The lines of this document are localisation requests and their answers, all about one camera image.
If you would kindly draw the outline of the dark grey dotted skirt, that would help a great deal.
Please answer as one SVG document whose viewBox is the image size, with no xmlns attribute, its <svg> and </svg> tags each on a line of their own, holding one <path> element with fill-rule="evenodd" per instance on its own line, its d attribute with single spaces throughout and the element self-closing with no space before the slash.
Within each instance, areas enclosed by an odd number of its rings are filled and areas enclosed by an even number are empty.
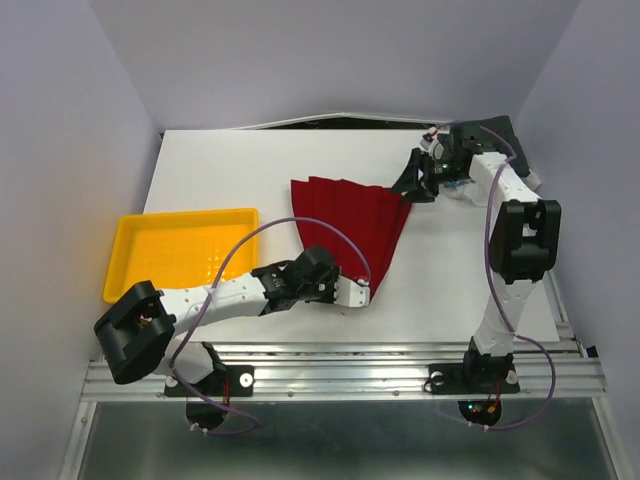
<svg viewBox="0 0 640 480">
<path fill-rule="evenodd" d="M 515 154 L 515 159 L 510 162 L 511 167 L 521 177 L 526 178 L 530 174 L 530 167 L 516 136 L 511 119 L 508 115 L 478 120 L 481 126 L 480 134 L 484 142 L 488 142 L 498 152 L 507 157 Z"/>
</svg>

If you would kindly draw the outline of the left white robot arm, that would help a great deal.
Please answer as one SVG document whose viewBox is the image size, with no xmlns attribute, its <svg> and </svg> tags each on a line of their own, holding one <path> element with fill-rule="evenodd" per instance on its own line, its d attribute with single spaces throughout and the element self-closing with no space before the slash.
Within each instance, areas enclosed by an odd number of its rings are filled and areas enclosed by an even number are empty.
<svg viewBox="0 0 640 480">
<path fill-rule="evenodd" d="M 222 384 L 223 366 L 211 343 L 192 340 L 197 328 L 288 311 L 298 302 L 333 304 L 340 277 L 333 256 L 314 246 L 294 260 L 256 268 L 215 288 L 160 290 L 141 281 L 111 305 L 94 332 L 116 384 L 154 373 L 183 378 L 210 394 Z"/>
</svg>

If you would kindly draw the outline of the red skirt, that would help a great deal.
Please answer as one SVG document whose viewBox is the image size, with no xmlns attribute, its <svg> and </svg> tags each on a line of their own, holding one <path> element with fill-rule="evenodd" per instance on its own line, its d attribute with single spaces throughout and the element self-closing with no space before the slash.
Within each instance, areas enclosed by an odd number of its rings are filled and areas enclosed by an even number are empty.
<svg viewBox="0 0 640 480">
<path fill-rule="evenodd" d="M 323 221 L 345 234 L 362 252 L 371 273 L 366 273 L 352 247 L 325 227 L 299 222 L 302 245 L 327 249 L 341 273 L 350 279 L 369 278 L 370 295 L 374 296 L 390 268 L 412 205 L 385 187 L 344 179 L 310 177 L 291 181 L 290 188 L 293 214 Z"/>
</svg>

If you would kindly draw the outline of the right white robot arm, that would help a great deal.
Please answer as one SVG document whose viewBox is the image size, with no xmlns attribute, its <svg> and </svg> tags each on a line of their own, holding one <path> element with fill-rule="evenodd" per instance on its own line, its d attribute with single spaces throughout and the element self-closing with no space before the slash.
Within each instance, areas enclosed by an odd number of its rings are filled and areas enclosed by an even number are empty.
<svg viewBox="0 0 640 480">
<path fill-rule="evenodd" d="M 514 342 L 525 304 L 556 263 L 562 209 L 541 198 L 514 164 L 506 135 L 479 121 L 433 126 L 412 150 L 391 190 L 412 204 L 432 203 L 447 183 L 470 181 L 487 196 L 483 258 L 489 299 L 459 363 L 432 364 L 434 394 L 518 391 Z"/>
</svg>

